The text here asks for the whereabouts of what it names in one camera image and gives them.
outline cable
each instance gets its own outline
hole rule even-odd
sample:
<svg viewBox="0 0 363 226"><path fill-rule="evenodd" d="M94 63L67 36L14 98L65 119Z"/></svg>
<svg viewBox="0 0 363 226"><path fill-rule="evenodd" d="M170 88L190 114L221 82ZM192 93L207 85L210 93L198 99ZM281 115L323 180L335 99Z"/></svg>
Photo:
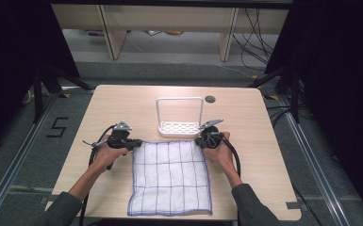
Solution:
<svg viewBox="0 0 363 226"><path fill-rule="evenodd" d="M240 161L237 150L234 148L234 146L232 146L231 142L223 134L217 134L217 135L211 134L210 136L207 136L207 142L209 148L216 146L217 142L215 141L215 139L224 142L224 144L227 145L228 148L231 150L231 153L234 155L235 163L237 165L237 174L240 177Z"/></svg>
<svg viewBox="0 0 363 226"><path fill-rule="evenodd" d="M307 107L305 104L298 104L299 107ZM280 106L268 106L266 109L286 108L292 107L291 105L280 105Z"/></svg>
<svg viewBox="0 0 363 226"><path fill-rule="evenodd" d="M255 45L253 45L251 42L249 42L253 47L255 47L256 49L259 49L259 50L262 50L263 52L264 52L264 55L266 56L266 58L269 60L270 59L270 56L269 56L269 54L271 54L271 52L269 52L269 51L267 51L267 49L266 49L266 47L264 46L264 45L266 45L266 46L268 46L270 49L272 49L271 48L271 46L269 45L269 44L267 44L267 42L266 41L264 41L263 40L263 37L261 37L261 28L260 28L260 21L259 21L259 15L260 15L260 9L259 8L257 8L256 9L256 21L255 21L255 24L252 22L252 20L251 20L251 18L250 18L250 16L249 16L249 13L248 13L248 10L245 8L245 14L246 14L246 16L247 16L247 18L248 18L248 20L249 20L249 23L251 24L251 27L252 27L252 32L251 32L251 35L249 36L249 38L248 39L246 39L246 37L243 35L243 37L246 39L246 41L248 41L249 42L249 39L252 37L252 35L255 33L256 34L256 37L257 37L257 39L258 39L258 41L260 42L260 44L261 44L261 48L259 48L259 47L257 47L257 46L255 46Z"/></svg>
<svg viewBox="0 0 363 226"><path fill-rule="evenodd" d="M299 190L296 188L296 186L294 184L292 184L293 189L296 191L296 193L298 193L299 197L301 197L302 201L305 203L305 205L307 206L307 209L310 211L311 215L313 215L314 219L316 219L317 223L322 226L322 222L320 221L319 217L317 217L317 215L314 213L314 211L311 209L310 205L307 203L307 201L305 200L304 196L301 194L301 192L299 192Z"/></svg>
<svg viewBox="0 0 363 226"><path fill-rule="evenodd" d="M276 116L276 115L278 115L278 114L280 114L280 113L284 112L284 111L285 111L285 109L284 109L284 110L280 110L280 111L275 112L274 114L270 115L270 119L271 119L272 117L274 117L274 116Z"/></svg>
<svg viewBox="0 0 363 226"><path fill-rule="evenodd" d="M102 139L104 138L107 131L114 128L114 126L116 126L116 125L110 125L108 127L108 129L106 129L105 132L99 137L98 142L102 141ZM93 158L95 157L95 154L96 154L96 148L92 148L91 155L90 155L90 161L88 163L88 167L92 164ZM85 211L87 210L87 202L88 202L88 197L89 196L90 196L90 192L87 194L87 196L84 198L84 201L83 201L83 205L82 205L82 209L81 209L81 213L80 213L80 220L78 222L79 226L82 226L84 224Z"/></svg>
<svg viewBox="0 0 363 226"><path fill-rule="evenodd" d="M249 50L249 49L247 49L247 48L246 48L246 44L247 44L248 42L246 42L244 45L242 45L242 44L239 42L239 40L237 39L237 37L235 37L235 35L232 35L232 36L233 36L234 40L237 42L237 44L239 45L239 47L240 47L240 48L242 48L242 53L243 53L243 52L246 52L246 53L248 53L249 55L251 55L252 57L254 57L254 58L258 59L260 62L262 62L262 63L264 63L264 64L267 64L267 62L268 62L268 61L267 61L266 59L264 59L264 58L260 57L259 55L255 54L254 52L252 52L251 50Z"/></svg>
<svg viewBox="0 0 363 226"><path fill-rule="evenodd" d="M256 69L256 68L253 68L253 67L249 67L248 65L245 64L245 62L243 61L243 52L244 52L244 50L243 50L242 46L241 46L241 48L242 48L242 52L240 53L240 61L242 62L243 66L245 66L246 68L251 69L251 70L256 70L256 71L263 72L264 69Z"/></svg>
<svg viewBox="0 0 363 226"><path fill-rule="evenodd" d="M279 119L281 119L281 117L282 117L283 115L285 115L285 113L289 112L290 110L291 110L291 107L290 107L290 108L288 108L288 109L283 110L283 111L281 112L281 114L279 114L279 115L275 118L275 120L272 122L272 128L275 128L275 125L277 124L278 120L279 120Z"/></svg>

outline wooden table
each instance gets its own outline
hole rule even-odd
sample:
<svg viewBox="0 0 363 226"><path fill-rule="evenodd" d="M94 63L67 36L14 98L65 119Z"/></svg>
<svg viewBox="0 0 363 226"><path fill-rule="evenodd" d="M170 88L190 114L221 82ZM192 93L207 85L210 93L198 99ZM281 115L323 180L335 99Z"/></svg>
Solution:
<svg viewBox="0 0 363 226"><path fill-rule="evenodd" d="M217 127L231 133L236 148L241 179L252 186L256 195L280 220L298 220L300 209L288 209L296 203L289 175L280 153L271 122L257 89L198 88L156 86L99 86L75 136L53 195L67 191L87 169L91 147L110 125L125 121L132 127L130 138L165 141L157 130L156 99L159 97L202 97L212 95L213 104L204 103L202 122L223 119ZM196 214L172 219L236 220L237 208L230 186L222 171L207 163L211 182L213 215ZM86 216L130 218L128 201L132 195L132 153L120 157L113 169L105 172L91 190ZM132 218L168 218L143 216Z"/></svg>

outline white cloth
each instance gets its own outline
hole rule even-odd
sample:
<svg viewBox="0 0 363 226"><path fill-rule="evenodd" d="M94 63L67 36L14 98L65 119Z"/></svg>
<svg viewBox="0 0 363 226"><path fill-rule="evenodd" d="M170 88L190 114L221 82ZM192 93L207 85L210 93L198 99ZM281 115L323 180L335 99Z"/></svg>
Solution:
<svg viewBox="0 0 363 226"><path fill-rule="evenodd" d="M129 216L212 214L205 155L194 141L143 142L133 154Z"/></svg>

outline handheld controller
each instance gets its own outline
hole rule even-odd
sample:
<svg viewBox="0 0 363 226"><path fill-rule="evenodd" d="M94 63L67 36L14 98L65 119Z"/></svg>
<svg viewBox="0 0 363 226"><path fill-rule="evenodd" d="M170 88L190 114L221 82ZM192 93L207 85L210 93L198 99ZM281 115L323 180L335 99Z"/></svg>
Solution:
<svg viewBox="0 0 363 226"><path fill-rule="evenodd" d="M201 127L199 128L204 130L201 132L201 136L194 140L196 145L198 145L202 149L217 148L223 140L223 134L220 133L219 129L217 129L217 127L214 125L222 121L223 120L208 121L205 124L201 125Z"/></svg>
<svg viewBox="0 0 363 226"><path fill-rule="evenodd" d="M104 135L110 129L112 129L110 136L107 139L102 140ZM107 145L112 149L126 148L128 151L134 151L136 148L139 148L140 145L142 144L142 140L128 138L128 136L130 135L130 132L128 131L130 130L132 130L131 127L128 126L127 123L125 123L125 121L120 121L115 125L109 126L108 129L99 138L100 140L99 142L90 144L92 146L90 164L92 163L93 158L95 157L95 152L98 150L99 146L103 143L107 143ZM107 166L107 170L111 170L112 167L113 163Z"/></svg>

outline sleeve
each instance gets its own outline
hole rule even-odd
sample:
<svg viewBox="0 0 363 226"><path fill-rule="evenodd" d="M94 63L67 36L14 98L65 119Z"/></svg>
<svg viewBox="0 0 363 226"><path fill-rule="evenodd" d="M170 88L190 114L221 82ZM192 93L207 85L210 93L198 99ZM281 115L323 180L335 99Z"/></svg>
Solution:
<svg viewBox="0 0 363 226"><path fill-rule="evenodd" d="M260 202L249 185L242 184L235 186L231 190L231 193L239 211L240 225L280 225L277 217L267 206Z"/></svg>
<svg viewBox="0 0 363 226"><path fill-rule="evenodd" d="M67 192L61 192L51 206L31 225L70 225L82 208L82 202Z"/></svg>

